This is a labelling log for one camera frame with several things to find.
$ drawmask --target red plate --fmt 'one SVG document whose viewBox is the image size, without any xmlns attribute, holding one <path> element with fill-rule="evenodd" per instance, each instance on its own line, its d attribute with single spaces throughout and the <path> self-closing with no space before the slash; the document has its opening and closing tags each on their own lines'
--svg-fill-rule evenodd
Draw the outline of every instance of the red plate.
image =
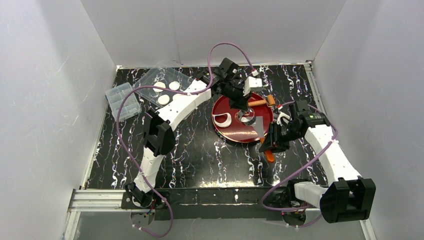
<svg viewBox="0 0 424 240">
<path fill-rule="evenodd" d="M 249 102 L 264 100 L 263 97 L 259 96 L 256 93 L 252 93 L 252 97 L 249 99 Z M 273 121 L 273 111 L 266 104 L 260 106 L 251 107 L 254 110 L 255 116 L 263 117 L 263 132 L 264 134 L 268 133 L 268 127 L 270 126 L 271 121 Z M 252 126 L 246 126 L 241 123 L 236 117 L 238 109 L 230 108 L 229 99 L 225 96 L 221 96 L 215 102 L 212 108 L 212 114 L 225 114 L 229 113 L 231 115 L 231 124 L 229 127 L 219 127 L 215 125 L 214 120 L 212 119 L 212 123 L 215 126 L 216 130 L 221 133 L 224 138 L 237 142 L 237 143 L 251 143 L 259 140 L 258 134 L 255 132 Z M 227 119 L 227 116 L 217 116 L 216 121 L 218 123 L 222 123 Z"/>
</svg>

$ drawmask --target orange object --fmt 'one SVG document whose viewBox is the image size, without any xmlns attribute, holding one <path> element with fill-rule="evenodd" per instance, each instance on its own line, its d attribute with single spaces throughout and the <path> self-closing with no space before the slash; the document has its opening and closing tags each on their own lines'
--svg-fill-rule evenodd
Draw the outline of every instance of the orange object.
<svg viewBox="0 0 424 240">
<path fill-rule="evenodd" d="M 265 137 L 261 137 L 259 140 L 260 140 L 260 143 L 263 144 L 265 141 Z M 264 154 L 268 163 L 272 164 L 276 161 L 276 159 L 274 158 L 274 154 L 271 150 L 266 150 Z"/>
<path fill-rule="evenodd" d="M 255 106 L 260 106 L 260 105 L 264 105 L 267 104 L 267 100 L 258 100 L 258 101 L 250 101 L 247 105 L 249 107 L 255 107 Z"/>
<path fill-rule="evenodd" d="M 274 97 L 271 94 L 266 96 L 266 100 L 268 101 L 268 105 L 270 107 L 274 107 L 276 105 L 276 101 L 274 100 Z"/>
</svg>

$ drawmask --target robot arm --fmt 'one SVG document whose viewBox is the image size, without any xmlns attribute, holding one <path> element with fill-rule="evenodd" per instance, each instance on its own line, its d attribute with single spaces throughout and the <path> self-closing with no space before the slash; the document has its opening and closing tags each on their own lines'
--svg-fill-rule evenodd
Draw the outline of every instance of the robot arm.
<svg viewBox="0 0 424 240">
<path fill-rule="evenodd" d="M 271 123 L 259 151 L 283 152 L 290 147 L 289 141 L 304 137 L 319 153 L 332 141 L 333 131 L 327 117 L 311 112 L 306 101 L 295 101 L 289 107 L 291 120 Z M 300 179 L 289 181 L 287 187 L 294 193 L 289 201 L 312 204 L 321 210 L 328 223 L 368 219 L 376 192 L 373 180 L 361 177 L 335 141 L 319 157 L 319 162 L 329 187 Z"/>
<path fill-rule="evenodd" d="M 238 68 L 237 64 L 228 58 L 224 58 L 222 63 L 213 69 L 214 74 L 212 76 L 209 76 L 207 71 L 200 73 L 196 76 L 197 80 L 194 80 L 184 92 L 193 93 L 205 89 L 212 81 L 210 89 L 200 94 L 182 95 L 178 100 L 172 101 L 157 112 L 147 111 L 143 125 L 144 149 L 141 169 L 153 187 L 156 184 L 156 175 L 164 155 L 168 154 L 176 144 L 175 129 L 201 103 L 209 100 L 213 95 L 219 94 L 230 99 L 231 108 L 248 110 L 248 100 L 252 95 L 251 90 L 262 87 L 262 80 L 249 77 L 241 86 L 235 84 L 232 80 L 237 76 Z M 141 172 L 138 173 L 134 183 L 131 191 L 136 195 L 139 193 L 138 199 L 142 202 L 143 193 L 148 193 L 151 188 L 144 181 Z"/>
<path fill-rule="evenodd" d="M 206 86 L 204 82 L 195 80 L 184 92 L 195 92 L 206 88 Z M 156 184 L 156 175 L 164 155 L 175 146 L 174 130 L 186 116 L 201 103 L 209 100 L 211 96 L 210 89 L 197 95 L 182 95 L 178 98 L 178 101 L 172 101 L 157 112 L 151 110 L 147 112 L 144 119 L 144 149 L 141 169 L 143 169 L 144 176 L 152 186 Z M 151 190 L 141 176 L 141 172 L 138 173 L 134 182 L 138 189 L 144 193 Z"/>
</svg>

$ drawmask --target black and white patterned floor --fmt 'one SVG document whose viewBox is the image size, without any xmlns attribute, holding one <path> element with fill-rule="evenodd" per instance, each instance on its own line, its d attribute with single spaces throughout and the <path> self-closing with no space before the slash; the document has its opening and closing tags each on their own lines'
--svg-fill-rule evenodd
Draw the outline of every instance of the black and white patterned floor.
<svg viewBox="0 0 424 240">
<path fill-rule="evenodd" d="M 303 65 L 257 66 L 263 79 L 262 95 L 272 94 L 281 104 L 307 100 L 315 106 L 312 90 Z M 203 67 L 176 68 L 193 77 Z M 117 72 L 114 86 L 138 81 L 148 69 L 122 69 Z M 230 143 L 215 132 L 211 112 L 218 96 L 199 106 L 175 131 L 177 146 L 165 156 L 156 178 L 157 188 L 208 188 L 272 186 L 289 176 L 314 157 L 311 146 L 300 139 L 292 142 L 290 150 L 275 154 L 275 163 L 268 163 L 259 144 Z M 155 107 L 139 98 L 144 113 Z M 144 114 L 120 123 L 123 138 L 138 162 L 143 156 L 142 128 Z M 109 108 L 86 189 L 122 189 L 134 180 L 138 171 L 119 143 L 115 120 Z M 299 178 L 326 184 L 326 176 L 317 161 Z"/>
</svg>

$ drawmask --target transparent plastic box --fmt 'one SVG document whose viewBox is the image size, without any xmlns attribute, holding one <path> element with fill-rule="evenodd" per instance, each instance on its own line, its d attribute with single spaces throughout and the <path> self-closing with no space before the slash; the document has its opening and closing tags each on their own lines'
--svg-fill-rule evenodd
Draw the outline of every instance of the transparent plastic box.
<svg viewBox="0 0 424 240">
<path fill-rule="evenodd" d="M 177 91 L 183 92 L 190 86 L 192 81 L 194 81 L 193 78 L 173 68 L 152 68 L 133 85 L 133 88 L 135 89 L 140 86 L 154 85 L 157 82 L 162 82 L 165 84 L 165 87 L 169 89 L 170 83 L 178 82 L 179 89 L 177 89 Z M 153 88 L 143 88 L 136 93 L 160 108 L 164 106 L 158 103 L 158 98 L 160 96 L 168 95 L 169 103 L 171 103 L 173 101 L 173 96 L 176 94 L 169 91 L 155 92 Z"/>
<path fill-rule="evenodd" d="M 112 89 L 106 90 L 106 98 L 109 102 L 110 109 L 112 110 L 112 116 L 117 119 L 119 108 L 124 100 L 125 96 L 133 90 L 133 87 L 129 82 L 116 86 Z M 131 94 L 125 101 L 125 104 L 120 112 L 119 122 L 127 120 L 135 115 L 142 112 L 139 101 L 136 95 Z"/>
</svg>

